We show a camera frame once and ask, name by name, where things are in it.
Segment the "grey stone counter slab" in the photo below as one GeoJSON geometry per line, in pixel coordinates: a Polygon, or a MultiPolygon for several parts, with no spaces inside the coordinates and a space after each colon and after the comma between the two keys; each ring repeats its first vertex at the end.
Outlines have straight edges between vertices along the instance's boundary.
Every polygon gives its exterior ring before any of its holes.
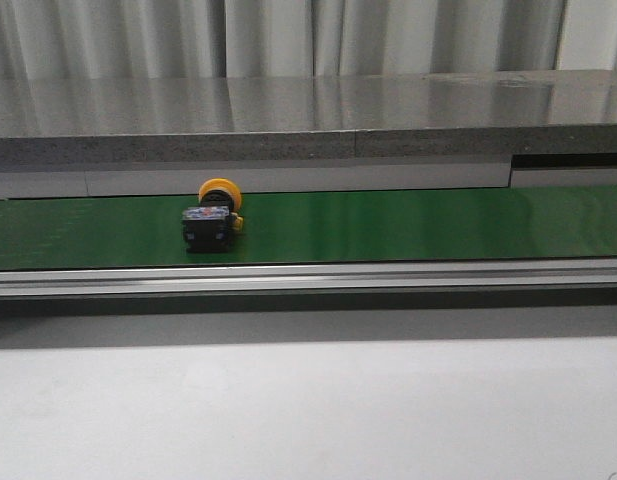
{"type": "Polygon", "coordinates": [[[0,171],[617,153],[617,71],[0,80],[0,171]]]}

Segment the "green conveyor belt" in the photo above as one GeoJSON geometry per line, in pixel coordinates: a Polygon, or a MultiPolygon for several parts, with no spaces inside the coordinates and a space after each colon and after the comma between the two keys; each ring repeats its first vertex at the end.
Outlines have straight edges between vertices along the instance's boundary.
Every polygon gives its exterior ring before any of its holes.
{"type": "Polygon", "coordinates": [[[617,186],[247,194],[234,246],[190,254],[196,201],[0,200],[0,271],[617,256],[617,186]]]}

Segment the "white pleated curtain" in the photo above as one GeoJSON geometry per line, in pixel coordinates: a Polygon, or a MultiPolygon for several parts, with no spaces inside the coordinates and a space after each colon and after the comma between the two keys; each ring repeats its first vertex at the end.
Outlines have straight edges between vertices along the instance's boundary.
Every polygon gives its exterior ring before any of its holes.
{"type": "Polygon", "coordinates": [[[617,70],[617,1],[0,1],[0,79],[617,70]]]}

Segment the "yellow push button switch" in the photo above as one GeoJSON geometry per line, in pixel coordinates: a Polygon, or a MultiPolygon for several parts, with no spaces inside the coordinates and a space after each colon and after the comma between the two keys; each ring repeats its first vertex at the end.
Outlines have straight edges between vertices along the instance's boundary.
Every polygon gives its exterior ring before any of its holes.
{"type": "Polygon", "coordinates": [[[188,253],[228,251],[243,230],[242,194],[226,178],[212,178],[198,191],[198,203],[182,212],[182,235],[188,253]]]}

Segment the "aluminium conveyor side rail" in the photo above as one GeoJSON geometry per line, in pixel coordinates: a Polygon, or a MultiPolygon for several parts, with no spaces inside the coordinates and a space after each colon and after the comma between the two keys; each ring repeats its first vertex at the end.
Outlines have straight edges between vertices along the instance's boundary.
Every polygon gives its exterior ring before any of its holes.
{"type": "Polygon", "coordinates": [[[617,257],[4,271],[0,300],[588,285],[617,285],[617,257]]]}

